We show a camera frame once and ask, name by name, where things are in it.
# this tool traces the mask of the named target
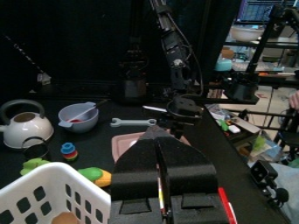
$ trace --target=monitor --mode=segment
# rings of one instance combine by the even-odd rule
[[[295,0],[242,0],[235,24],[265,25],[269,21],[273,5],[286,4],[287,6],[295,6],[295,2]]]

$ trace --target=plastic basket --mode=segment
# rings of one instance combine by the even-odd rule
[[[53,223],[74,212],[79,223],[109,223],[110,195],[65,163],[34,169],[0,190],[0,223]]]

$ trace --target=kettle handle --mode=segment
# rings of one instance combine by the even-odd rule
[[[3,119],[6,125],[11,124],[11,120],[8,119],[8,117],[6,115],[6,111],[8,110],[8,108],[11,108],[12,106],[19,105],[19,104],[34,105],[40,110],[40,118],[44,118],[44,108],[43,108],[43,105],[38,101],[31,101],[31,100],[26,100],[26,99],[12,100],[12,101],[6,102],[0,108],[0,116],[2,116],[2,119]]]

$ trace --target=white kettle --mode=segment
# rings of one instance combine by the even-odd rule
[[[12,106],[19,104],[34,105],[40,110],[40,114],[24,112],[10,120],[6,112]],[[28,137],[40,137],[47,140],[53,136],[53,124],[44,116],[44,108],[38,101],[26,99],[8,101],[0,108],[0,117],[4,121],[4,125],[0,125],[0,131],[4,132],[4,144],[10,148],[28,148],[30,146],[40,143],[36,139],[24,143],[24,140]]]

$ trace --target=black table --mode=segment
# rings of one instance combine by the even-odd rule
[[[111,152],[111,138],[118,135],[146,131],[146,127],[111,128],[111,118],[146,119],[142,107],[121,106],[110,101],[101,107],[101,118],[95,129],[85,134],[70,133],[59,123],[59,111],[67,105],[78,103],[73,100],[39,100],[46,108],[46,116],[55,128],[50,140],[53,161],[63,162],[62,145],[73,142],[79,151],[79,159],[70,165],[75,168],[97,166],[113,172],[114,158]],[[234,206],[238,223],[287,223],[279,209],[267,204],[254,180],[250,177],[249,166],[242,160],[235,147],[222,133],[221,127],[210,113],[205,112],[201,127],[186,126],[185,136],[191,145],[202,150],[218,171],[219,186],[223,186],[229,200]],[[20,178],[24,156],[0,143],[0,188]]]

